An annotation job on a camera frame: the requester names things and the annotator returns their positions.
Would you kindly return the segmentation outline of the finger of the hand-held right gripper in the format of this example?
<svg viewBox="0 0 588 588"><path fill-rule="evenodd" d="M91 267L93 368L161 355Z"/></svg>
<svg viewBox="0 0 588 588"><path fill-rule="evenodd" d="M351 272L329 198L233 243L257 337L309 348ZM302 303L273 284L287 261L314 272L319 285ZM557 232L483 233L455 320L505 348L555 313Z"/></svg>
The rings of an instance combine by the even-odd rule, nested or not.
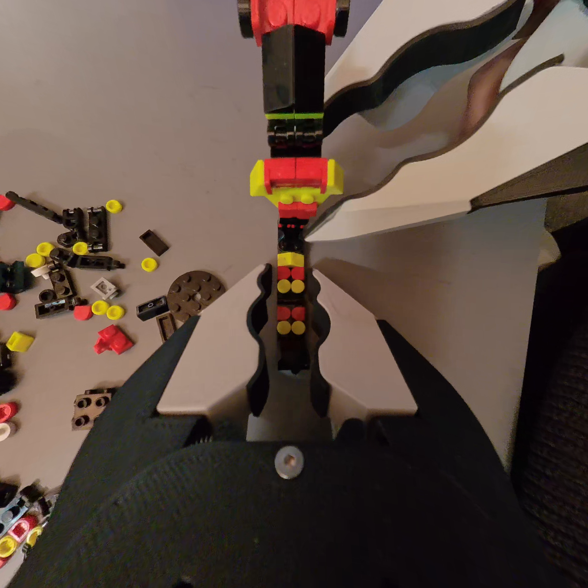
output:
<svg viewBox="0 0 588 588"><path fill-rule="evenodd" d="M526 1L382 1L326 74L324 136L354 114L406 125L526 20Z"/></svg>
<svg viewBox="0 0 588 588"><path fill-rule="evenodd" d="M356 238L466 215L470 200L506 180L587 143L587 1L526 1L527 20L503 48L445 83L420 114L394 130L376 128L357 147L382 180L346 195L306 232L310 243ZM460 138L472 75L511 43L526 40L500 85L496 103L473 134Z"/></svg>

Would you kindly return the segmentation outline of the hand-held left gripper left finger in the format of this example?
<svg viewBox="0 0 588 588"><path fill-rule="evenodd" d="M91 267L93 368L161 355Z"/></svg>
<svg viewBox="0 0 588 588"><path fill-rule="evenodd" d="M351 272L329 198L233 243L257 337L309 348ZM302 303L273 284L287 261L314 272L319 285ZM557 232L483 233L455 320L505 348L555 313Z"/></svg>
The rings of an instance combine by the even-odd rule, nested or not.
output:
<svg viewBox="0 0 588 588"><path fill-rule="evenodd" d="M205 309L180 357L158 411L205 417L259 416L269 395L260 334L268 321L272 265L254 268Z"/></svg>

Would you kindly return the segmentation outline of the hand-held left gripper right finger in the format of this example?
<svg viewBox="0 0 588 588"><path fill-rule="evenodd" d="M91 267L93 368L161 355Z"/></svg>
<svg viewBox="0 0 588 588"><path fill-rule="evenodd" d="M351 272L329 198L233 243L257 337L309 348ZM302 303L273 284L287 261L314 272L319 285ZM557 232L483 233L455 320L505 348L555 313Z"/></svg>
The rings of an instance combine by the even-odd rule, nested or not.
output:
<svg viewBox="0 0 588 588"><path fill-rule="evenodd" d="M316 269L309 286L316 413L328 419L414 415L416 402L375 316Z"/></svg>

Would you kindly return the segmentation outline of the pile of lego pieces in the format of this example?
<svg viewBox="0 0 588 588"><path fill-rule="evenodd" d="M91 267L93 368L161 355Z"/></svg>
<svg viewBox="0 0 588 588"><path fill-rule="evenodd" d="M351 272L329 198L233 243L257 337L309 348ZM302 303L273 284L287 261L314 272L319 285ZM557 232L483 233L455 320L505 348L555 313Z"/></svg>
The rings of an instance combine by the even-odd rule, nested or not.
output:
<svg viewBox="0 0 588 588"><path fill-rule="evenodd" d="M126 267L125 263L106 255L111 250L109 215L112 214L105 206L64 209L58 213L14 191L1 194L1 213L16 206L62 226L65 231L57 236L56 244L39 243L35 253L27 255L25 260L14 260L11 264L1 260L1 312L14 309L18 305L17 296L34 288L41 280L47 285L38 293L38 302L33 305L36 320L65 315L85 322L94 316L106 316L112 324L99 330L92 346L93 352L97 355L113 352L120 356L132 349L132 339L116 324L126 312L124 307L111 302L119 295L117 286L101 276L91 285L99 299L89 304L86 298L79 295L71 274L72 269L109 272ZM167 312L165 297L138 306L136 311L141 320L163 313L165 318L171 318L173 332L173 317L166 315ZM27 352L34 341L33 335L20 331L11 333L6 342L1 341L1 395L9 393L18 382L12 367L13 354ZM72 429L91 428L113 393L110 388L91 389L77 396ZM9 561L18 546L22 546L26 558L47 524L54 502L52 497L40 495L38 488L32 484L19 492L18 486L1 483L1 567Z"/></svg>

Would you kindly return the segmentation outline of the red yellow black lego snake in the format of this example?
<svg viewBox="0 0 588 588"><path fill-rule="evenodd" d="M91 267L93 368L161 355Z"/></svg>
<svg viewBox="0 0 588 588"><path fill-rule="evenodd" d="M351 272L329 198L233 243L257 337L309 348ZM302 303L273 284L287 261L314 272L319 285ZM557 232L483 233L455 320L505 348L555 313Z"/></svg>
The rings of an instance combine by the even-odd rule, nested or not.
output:
<svg viewBox="0 0 588 588"><path fill-rule="evenodd" d="M310 367L304 230L329 197L344 192L344 171L328 158L258 160L250 176L253 197L277 208L277 368L297 375Z"/></svg>

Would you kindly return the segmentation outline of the black round lego plate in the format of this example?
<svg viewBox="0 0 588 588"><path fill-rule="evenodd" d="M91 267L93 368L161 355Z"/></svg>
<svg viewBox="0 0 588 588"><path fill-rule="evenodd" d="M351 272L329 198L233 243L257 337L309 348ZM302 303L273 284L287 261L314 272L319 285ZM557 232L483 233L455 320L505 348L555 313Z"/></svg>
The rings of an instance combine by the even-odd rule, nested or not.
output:
<svg viewBox="0 0 588 588"><path fill-rule="evenodd" d="M166 300L174 319L183 323L193 316L199 316L225 291L225 285L214 274L205 270L193 270L174 280Z"/></svg>

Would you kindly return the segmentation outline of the black flat lego tile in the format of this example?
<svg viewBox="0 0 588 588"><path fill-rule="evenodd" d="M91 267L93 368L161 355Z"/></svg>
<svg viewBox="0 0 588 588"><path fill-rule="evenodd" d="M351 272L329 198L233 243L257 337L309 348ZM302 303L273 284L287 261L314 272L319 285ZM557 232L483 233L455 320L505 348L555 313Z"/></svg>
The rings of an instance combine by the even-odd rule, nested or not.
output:
<svg viewBox="0 0 588 588"><path fill-rule="evenodd" d="M153 230L149 229L139 235L139 239L157 257L161 257L169 250L169 245Z"/></svg>

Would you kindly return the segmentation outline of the person's right hand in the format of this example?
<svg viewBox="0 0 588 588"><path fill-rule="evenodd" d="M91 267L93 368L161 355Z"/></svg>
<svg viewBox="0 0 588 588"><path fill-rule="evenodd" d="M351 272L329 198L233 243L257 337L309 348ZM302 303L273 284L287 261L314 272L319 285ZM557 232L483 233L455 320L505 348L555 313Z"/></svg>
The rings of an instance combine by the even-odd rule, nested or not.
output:
<svg viewBox="0 0 588 588"><path fill-rule="evenodd" d="M473 134L496 103L506 71L525 41L517 40L511 43L472 75L467 89L467 104L462 117L460 138L467 138Z"/></svg>

